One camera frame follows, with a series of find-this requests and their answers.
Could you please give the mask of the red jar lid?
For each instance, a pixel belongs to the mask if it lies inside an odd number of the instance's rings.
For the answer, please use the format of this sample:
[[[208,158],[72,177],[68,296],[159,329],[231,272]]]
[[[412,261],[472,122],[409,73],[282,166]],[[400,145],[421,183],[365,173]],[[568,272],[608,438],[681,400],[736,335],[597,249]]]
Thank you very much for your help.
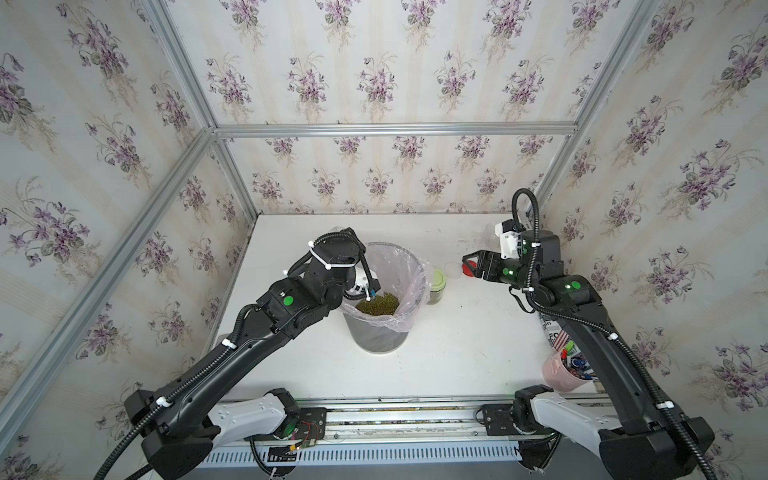
[[[477,264],[473,260],[464,260],[462,262],[463,273],[469,277],[477,277]]]

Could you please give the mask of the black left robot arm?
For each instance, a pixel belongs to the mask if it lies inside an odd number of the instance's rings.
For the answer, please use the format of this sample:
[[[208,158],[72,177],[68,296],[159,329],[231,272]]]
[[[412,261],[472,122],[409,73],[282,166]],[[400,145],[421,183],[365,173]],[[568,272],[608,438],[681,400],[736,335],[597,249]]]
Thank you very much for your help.
[[[255,302],[238,312],[233,330],[189,370],[157,390],[138,389],[125,402],[128,432],[95,476],[104,479],[136,439],[147,464],[179,479],[214,448],[222,427],[209,417],[215,405],[261,361],[326,318],[343,300],[370,299],[379,284],[366,247],[351,228],[321,235],[308,251]]]

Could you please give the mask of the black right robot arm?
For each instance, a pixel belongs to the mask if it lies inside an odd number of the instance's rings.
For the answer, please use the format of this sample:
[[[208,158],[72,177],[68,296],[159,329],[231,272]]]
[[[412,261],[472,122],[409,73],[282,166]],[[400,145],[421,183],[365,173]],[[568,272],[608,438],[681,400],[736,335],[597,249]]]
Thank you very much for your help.
[[[511,219],[496,226],[499,251],[467,254],[463,265],[475,278],[507,285],[524,312],[555,320],[616,411],[614,419],[597,417],[554,387],[536,385],[515,394],[515,428],[523,434],[550,429],[575,441],[614,479],[678,479],[694,470],[715,478],[706,457],[715,439],[710,425],[688,416],[653,379],[590,282],[565,272],[559,237],[542,228],[536,195],[520,188],[511,203]]]

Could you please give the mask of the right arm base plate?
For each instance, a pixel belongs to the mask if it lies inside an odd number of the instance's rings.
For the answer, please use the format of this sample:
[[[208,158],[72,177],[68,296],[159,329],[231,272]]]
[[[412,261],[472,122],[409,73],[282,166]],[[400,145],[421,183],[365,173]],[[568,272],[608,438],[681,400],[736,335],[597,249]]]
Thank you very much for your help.
[[[534,435],[537,428],[517,416],[513,404],[484,404],[475,412],[475,420],[487,436]]]

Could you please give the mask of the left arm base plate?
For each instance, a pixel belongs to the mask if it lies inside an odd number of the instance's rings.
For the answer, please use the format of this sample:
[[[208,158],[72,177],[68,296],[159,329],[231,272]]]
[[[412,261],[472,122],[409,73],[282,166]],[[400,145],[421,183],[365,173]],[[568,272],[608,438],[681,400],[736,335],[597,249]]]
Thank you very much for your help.
[[[325,437],[328,410],[324,407],[302,408],[289,414],[267,440],[288,442],[295,449],[314,446]]]

